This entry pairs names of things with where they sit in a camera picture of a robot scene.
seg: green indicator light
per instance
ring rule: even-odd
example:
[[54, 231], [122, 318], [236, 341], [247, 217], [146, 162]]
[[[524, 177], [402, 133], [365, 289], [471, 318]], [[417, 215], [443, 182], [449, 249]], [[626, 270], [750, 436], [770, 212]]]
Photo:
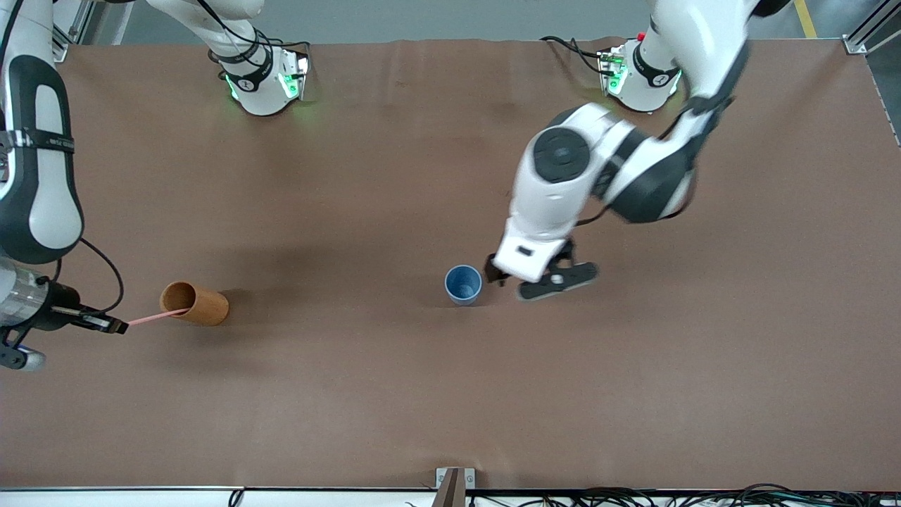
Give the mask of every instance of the green indicator light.
[[232, 84], [232, 80], [228, 76], [225, 76], [225, 82], [228, 83], [228, 88], [232, 91], [232, 98], [235, 100], [239, 100], [238, 92], [235, 91], [234, 85]]
[[278, 74], [278, 80], [282, 84], [282, 88], [285, 89], [285, 95], [288, 98], [295, 98], [300, 95], [300, 92], [297, 91], [297, 80], [292, 78], [291, 76], [283, 76], [282, 74]]

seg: gray floor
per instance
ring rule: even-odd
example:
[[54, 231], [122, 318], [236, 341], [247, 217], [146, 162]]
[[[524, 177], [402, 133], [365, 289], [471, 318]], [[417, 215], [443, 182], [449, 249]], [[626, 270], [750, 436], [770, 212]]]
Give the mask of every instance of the gray floor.
[[[818, 37], [841, 37], [860, 24], [878, 1], [806, 0], [806, 4]], [[648, 16], [648, 6], [637, 0], [268, 0], [254, 24], [269, 36], [314, 44], [401, 39], [528, 41], [544, 35], [591, 40], [633, 36], [647, 28]], [[901, 16], [895, 21], [901, 23]], [[805, 37], [793, 5], [770, 18], [753, 19], [750, 33], [755, 39]], [[140, 1], [133, 5], [122, 42], [200, 43], [180, 23]], [[889, 116], [895, 125], [901, 124], [901, 38], [869, 56], [869, 63]]]

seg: brown tablecloth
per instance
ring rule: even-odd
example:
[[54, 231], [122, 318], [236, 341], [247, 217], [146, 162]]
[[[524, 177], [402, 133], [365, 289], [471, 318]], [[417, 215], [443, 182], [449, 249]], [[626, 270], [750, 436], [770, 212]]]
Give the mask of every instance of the brown tablecloth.
[[[604, 101], [595, 74], [538, 42], [315, 47], [317, 101], [257, 118], [205, 51], [74, 47], [61, 71], [115, 315], [179, 279], [232, 314], [30, 336], [49, 362], [0, 372], [0, 484], [418, 486], [452, 465], [485, 487], [901, 489], [901, 152], [839, 42], [754, 42], [689, 211], [576, 232], [593, 285], [467, 309], [444, 273], [494, 252], [523, 147]], [[678, 108], [622, 114], [658, 133]], [[62, 280], [114, 297], [81, 248]]]

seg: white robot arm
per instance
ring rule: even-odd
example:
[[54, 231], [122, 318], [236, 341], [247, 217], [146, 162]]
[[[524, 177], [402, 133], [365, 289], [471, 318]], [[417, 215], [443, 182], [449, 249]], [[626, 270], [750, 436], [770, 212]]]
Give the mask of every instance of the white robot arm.
[[252, 115], [274, 115], [301, 98], [309, 55], [284, 49], [250, 24], [264, 0], [147, 0], [184, 24], [223, 66], [232, 97]]
[[[651, 2], [653, 35], [645, 41], [664, 51], [664, 60], [674, 58], [690, 84], [690, 97], [669, 137], [648, 136], [596, 104], [554, 118], [529, 142], [520, 161], [504, 237], [486, 263], [489, 281], [503, 282], [510, 275], [524, 280], [523, 300], [591, 282], [596, 267], [574, 263], [570, 239], [589, 196], [631, 223], [661, 220], [681, 210], [693, 187], [695, 157], [731, 103], [748, 59], [747, 22], [759, 4]], [[648, 55], [647, 60], [660, 57]], [[572, 265], [563, 268], [562, 261]]]
[[[148, 1], [206, 42], [249, 113], [272, 115], [301, 97], [307, 55], [282, 49], [247, 21], [263, 0]], [[13, 369], [43, 363], [41, 353], [22, 345], [33, 328], [71, 324], [119, 334], [128, 328], [106, 315], [115, 305], [85, 306], [76, 290], [18, 264], [59, 262], [79, 241], [94, 248], [82, 238], [68, 97], [52, 58], [52, 6], [52, 0], [0, 0], [0, 365]]]

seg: brown cylinder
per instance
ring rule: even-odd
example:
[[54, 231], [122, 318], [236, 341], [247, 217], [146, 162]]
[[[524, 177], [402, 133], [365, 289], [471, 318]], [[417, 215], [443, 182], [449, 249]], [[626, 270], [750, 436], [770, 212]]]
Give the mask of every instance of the brown cylinder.
[[218, 326], [228, 317], [228, 300], [215, 290], [205, 289], [187, 281], [173, 281], [160, 294], [159, 309], [163, 311], [189, 309], [173, 318], [201, 326]]

